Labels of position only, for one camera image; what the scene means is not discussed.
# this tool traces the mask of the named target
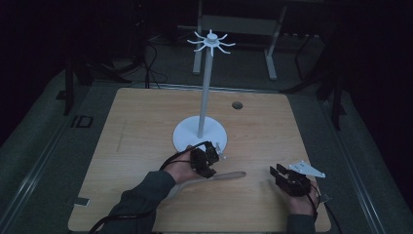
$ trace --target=forearm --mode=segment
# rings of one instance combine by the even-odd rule
[[[290,214],[288,216],[286,232],[288,234],[314,234],[316,227],[314,218],[304,214]]]
[[[163,171],[149,173],[134,189],[125,191],[121,201],[109,215],[137,215],[156,210],[175,185],[172,176]],[[136,220],[115,220],[106,223],[99,233],[150,233],[155,214]]]

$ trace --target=hand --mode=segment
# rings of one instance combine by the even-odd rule
[[[164,171],[169,173],[173,179],[175,179],[176,183],[182,183],[187,180],[198,178],[198,175],[192,168],[191,168],[191,151],[188,151],[181,156],[177,157],[172,163],[168,164]]]
[[[314,205],[317,206],[319,202],[319,198],[317,197],[317,183],[312,181],[311,191],[310,191],[310,198],[313,200]],[[286,202],[288,204],[289,213],[291,215],[313,215],[314,208],[312,203],[310,202],[307,196],[302,197],[291,197],[286,192],[282,192],[286,198]]]

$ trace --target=dark floor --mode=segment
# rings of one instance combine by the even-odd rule
[[[159,38],[152,41],[157,55],[151,79],[155,79],[160,87],[153,82],[151,88],[202,85],[203,76],[194,76],[191,72],[194,48],[185,42],[187,38],[181,38],[176,45],[159,44]],[[237,41],[229,35],[226,42]],[[216,53],[211,86],[265,93],[292,87],[301,81],[294,57],[302,43],[303,39],[291,36],[283,36],[279,40],[274,55],[279,75],[277,81],[268,79],[262,50],[265,45],[240,45],[228,49],[231,55]],[[322,48],[320,39],[313,38],[300,54],[299,65],[303,74],[314,66]],[[147,60],[154,57],[155,51],[149,48]],[[91,87],[76,86],[75,106],[68,116],[62,116],[63,101],[56,100],[58,91],[64,86],[63,72],[52,80],[1,148],[2,214],[6,213],[36,161],[49,157],[49,161],[42,161],[45,167],[39,180],[28,189],[31,196],[20,203],[20,210],[16,209],[16,219],[12,220],[9,231],[2,230],[2,233],[69,231],[67,221],[73,199],[82,185],[116,91],[121,87],[142,88],[145,74],[144,68],[125,74],[133,81],[131,85],[125,85],[96,73]],[[333,198],[328,204],[343,233],[411,233],[412,213],[398,193],[351,98],[344,93],[342,104],[346,115],[340,117],[342,130],[338,132],[329,118],[330,102],[319,101],[315,97],[317,87],[315,84],[295,95],[288,95],[288,98],[312,165],[327,174],[326,179],[319,180],[319,186]],[[93,116],[92,127],[70,128],[74,115]],[[332,228],[328,233],[339,233],[333,219],[331,222]]]

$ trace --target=white pole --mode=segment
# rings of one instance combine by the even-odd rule
[[[206,65],[204,69],[204,83],[203,83],[203,97],[201,101],[201,113],[200,113],[200,123],[198,126],[198,138],[204,136],[204,124],[207,114],[207,97],[210,83],[210,73],[212,71],[212,61],[213,56],[210,51],[210,47],[206,48]]]

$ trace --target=person's arm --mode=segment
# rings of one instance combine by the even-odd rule
[[[111,215],[137,215],[155,211],[175,185],[173,177],[163,171],[151,172],[134,189],[125,191],[121,201],[113,207]],[[151,233],[155,223],[155,212],[147,217],[107,222],[99,234]]]
[[[121,201],[113,207],[111,215],[137,215],[155,211],[170,190],[177,184],[199,177],[189,163],[190,152],[182,154],[167,165],[163,171],[151,172],[134,189],[125,191]],[[107,222],[99,234],[151,233],[156,214],[139,219],[113,220]]]
[[[310,198],[316,202],[318,200],[317,185],[313,182],[310,192]],[[316,233],[314,208],[307,196],[291,197],[284,193],[286,202],[289,208],[287,218],[286,232],[287,234],[314,234]]]

